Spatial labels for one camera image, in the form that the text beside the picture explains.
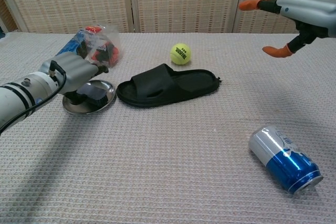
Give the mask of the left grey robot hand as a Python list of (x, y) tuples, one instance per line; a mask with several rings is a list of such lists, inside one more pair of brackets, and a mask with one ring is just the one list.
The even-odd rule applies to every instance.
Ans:
[(51, 61), (55, 61), (66, 74), (66, 82), (59, 94), (64, 95), (72, 104), (78, 105), (87, 96), (78, 94), (77, 90), (90, 81), (93, 77), (102, 73), (108, 73), (105, 65), (91, 63), (73, 52), (64, 52), (45, 61), (38, 71), (48, 73)]

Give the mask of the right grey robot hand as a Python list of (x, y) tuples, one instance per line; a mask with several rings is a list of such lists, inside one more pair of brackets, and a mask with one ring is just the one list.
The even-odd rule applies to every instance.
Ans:
[(289, 57), (316, 38), (335, 38), (335, 0), (245, 0), (238, 7), (280, 14), (295, 22), (299, 35), (293, 40), (282, 48), (263, 47), (275, 58)]

